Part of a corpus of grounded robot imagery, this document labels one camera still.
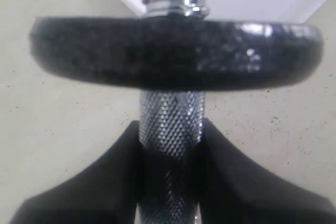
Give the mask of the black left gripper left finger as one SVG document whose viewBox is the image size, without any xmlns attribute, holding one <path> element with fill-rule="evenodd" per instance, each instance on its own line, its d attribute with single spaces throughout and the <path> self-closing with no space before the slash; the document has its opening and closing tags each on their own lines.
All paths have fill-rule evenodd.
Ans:
<svg viewBox="0 0 336 224">
<path fill-rule="evenodd" d="M 11 223 L 134 223 L 141 195 L 142 147 L 132 121 L 96 161 L 60 185 L 25 200 Z"/>
</svg>

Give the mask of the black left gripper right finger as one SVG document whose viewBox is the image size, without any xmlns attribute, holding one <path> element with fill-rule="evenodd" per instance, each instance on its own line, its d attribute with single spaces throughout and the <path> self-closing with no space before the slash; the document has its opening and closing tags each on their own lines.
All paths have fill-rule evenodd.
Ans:
<svg viewBox="0 0 336 224">
<path fill-rule="evenodd" d="M 203 223 L 335 223 L 330 200 L 263 168 L 209 119 L 203 123 Z"/>
</svg>

